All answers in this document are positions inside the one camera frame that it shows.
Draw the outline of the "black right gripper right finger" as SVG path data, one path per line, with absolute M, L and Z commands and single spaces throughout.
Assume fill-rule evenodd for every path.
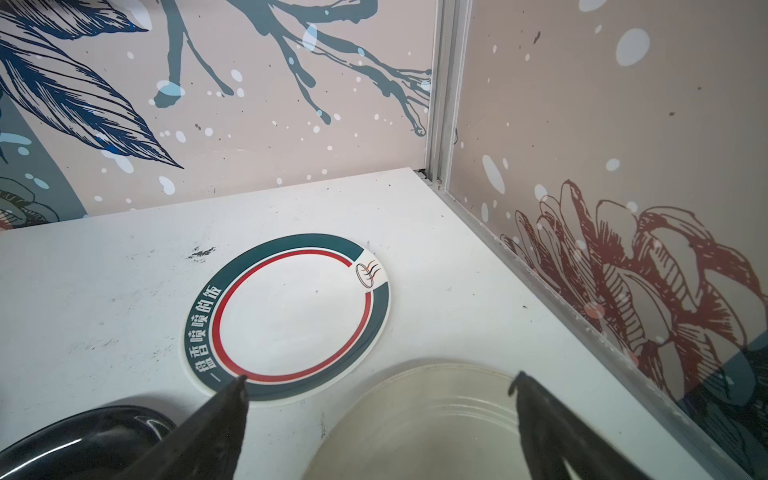
M 525 372 L 512 380 L 508 395 L 515 399 L 521 447 L 533 479 L 649 479 Z

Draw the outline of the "black plate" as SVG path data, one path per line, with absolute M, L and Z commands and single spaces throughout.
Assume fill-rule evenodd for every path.
M 1 451 L 3 479 L 111 479 L 167 437 L 176 424 L 142 406 L 88 410 Z

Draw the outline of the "green red rimmed plate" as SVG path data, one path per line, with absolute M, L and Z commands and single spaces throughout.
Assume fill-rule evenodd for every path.
M 325 233 L 288 235 L 241 253 L 203 285 L 181 355 L 208 393 L 244 378 L 255 404 L 303 400 L 363 362 L 391 303 L 387 272 L 368 248 Z

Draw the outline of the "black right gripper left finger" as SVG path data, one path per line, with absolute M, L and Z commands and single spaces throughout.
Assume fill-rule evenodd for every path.
M 249 400 L 240 376 L 216 393 L 119 479 L 232 479 L 242 451 Z

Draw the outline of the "cream bear plate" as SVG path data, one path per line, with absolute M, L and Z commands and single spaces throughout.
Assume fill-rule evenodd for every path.
M 306 479 L 528 479 L 512 377 L 467 364 L 397 374 L 325 437 Z

